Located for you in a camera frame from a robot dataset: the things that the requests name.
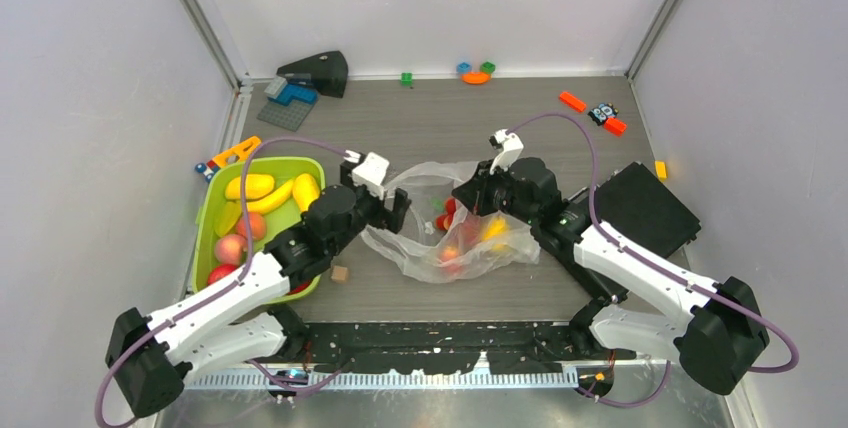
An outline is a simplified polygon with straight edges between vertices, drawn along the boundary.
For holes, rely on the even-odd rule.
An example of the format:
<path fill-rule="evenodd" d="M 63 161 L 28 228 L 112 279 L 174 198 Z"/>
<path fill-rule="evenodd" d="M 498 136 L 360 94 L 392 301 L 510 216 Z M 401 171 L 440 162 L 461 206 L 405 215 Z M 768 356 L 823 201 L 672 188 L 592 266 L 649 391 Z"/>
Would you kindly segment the red fake lychee bunch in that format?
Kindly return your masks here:
<path fill-rule="evenodd" d="M 464 248 L 470 248 L 479 241 L 481 222 L 450 197 L 444 202 L 444 212 L 435 219 L 434 227 L 445 233 L 453 229 L 457 242 Z"/>

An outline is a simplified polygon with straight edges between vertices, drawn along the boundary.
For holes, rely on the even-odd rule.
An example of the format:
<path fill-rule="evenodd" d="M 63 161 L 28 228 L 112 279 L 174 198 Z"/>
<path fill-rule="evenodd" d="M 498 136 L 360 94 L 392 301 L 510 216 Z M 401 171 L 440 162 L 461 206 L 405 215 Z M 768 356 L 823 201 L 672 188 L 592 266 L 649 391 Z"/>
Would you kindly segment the yellow fake lemon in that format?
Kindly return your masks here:
<path fill-rule="evenodd" d="M 493 216 L 481 230 L 479 242 L 492 242 L 495 245 L 503 245 L 510 230 L 510 222 L 507 217 L 503 215 Z"/>

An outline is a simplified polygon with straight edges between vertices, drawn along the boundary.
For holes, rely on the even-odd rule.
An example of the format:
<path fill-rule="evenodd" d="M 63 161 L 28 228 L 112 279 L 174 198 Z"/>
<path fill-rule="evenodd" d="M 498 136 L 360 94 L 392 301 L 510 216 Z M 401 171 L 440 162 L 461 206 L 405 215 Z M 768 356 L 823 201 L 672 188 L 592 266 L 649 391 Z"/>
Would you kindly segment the clear printed plastic bag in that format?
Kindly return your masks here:
<path fill-rule="evenodd" d="M 401 172 L 387 184 L 411 201 L 401 231 L 367 228 L 363 241 L 405 276 L 431 284 L 478 278 L 512 263 L 536 264 L 541 248 L 527 225 L 502 213 L 474 215 L 451 195 L 475 168 L 469 161 L 430 161 Z"/>

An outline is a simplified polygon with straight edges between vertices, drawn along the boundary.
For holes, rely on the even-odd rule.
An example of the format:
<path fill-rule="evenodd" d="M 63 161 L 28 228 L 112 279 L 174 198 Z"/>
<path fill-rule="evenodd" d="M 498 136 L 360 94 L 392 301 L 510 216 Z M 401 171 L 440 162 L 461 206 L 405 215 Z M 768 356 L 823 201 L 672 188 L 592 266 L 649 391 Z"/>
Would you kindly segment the red orange fake pear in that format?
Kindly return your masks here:
<path fill-rule="evenodd" d="M 449 245 L 442 249 L 438 256 L 440 268 L 449 276 L 457 276 L 464 270 L 464 264 L 460 258 L 463 251 L 455 245 Z"/>

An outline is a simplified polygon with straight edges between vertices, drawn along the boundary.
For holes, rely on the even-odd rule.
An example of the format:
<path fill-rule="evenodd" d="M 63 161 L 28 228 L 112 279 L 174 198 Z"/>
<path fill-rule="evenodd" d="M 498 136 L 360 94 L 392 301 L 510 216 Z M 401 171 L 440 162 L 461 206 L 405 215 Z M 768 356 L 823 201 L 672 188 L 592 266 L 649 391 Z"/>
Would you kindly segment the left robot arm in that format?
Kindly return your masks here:
<path fill-rule="evenodd" d="M 397 233 L 410 200 L 395 191 L 385 206 L 387 159 L 351 152 L 341 181 L 323 189 L 300 222 L 279 232 L 264 248 L 222 280 L 171 306 L 142 314 L 130 308 L 115 319 L 105 362 L 108 374 L 97 397 L 115 381 L 134 418 L 173 403 L 188 375 L 199 372 L 208 337 L 240 316 L 329 270 L 367 226 Z"/>

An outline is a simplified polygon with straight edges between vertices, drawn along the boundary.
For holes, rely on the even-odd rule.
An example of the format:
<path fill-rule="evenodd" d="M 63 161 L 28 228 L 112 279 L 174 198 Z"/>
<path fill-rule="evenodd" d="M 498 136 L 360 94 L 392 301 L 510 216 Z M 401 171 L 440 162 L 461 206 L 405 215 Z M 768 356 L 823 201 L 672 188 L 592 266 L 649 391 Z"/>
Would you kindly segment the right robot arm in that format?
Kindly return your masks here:
<path fill-rule="evenodd" d="M 584 358 L 628 349 L 680 365 L 701 387 L 727 395 L 756 370 L 770 342 L 753 289 L 736 277 L 698 275 L 669 261 L 691 241 L 697 218 L 643 165 L 607 181 L 622 227 L 592 211 L 595 189 L 562 195 L 538 158 L 506 169 L 481 162 L 453 190 L 476 215 L 505 214 L 529 226 L 539 246 L 589 292 L 572 321 L 571 345 Z"/>

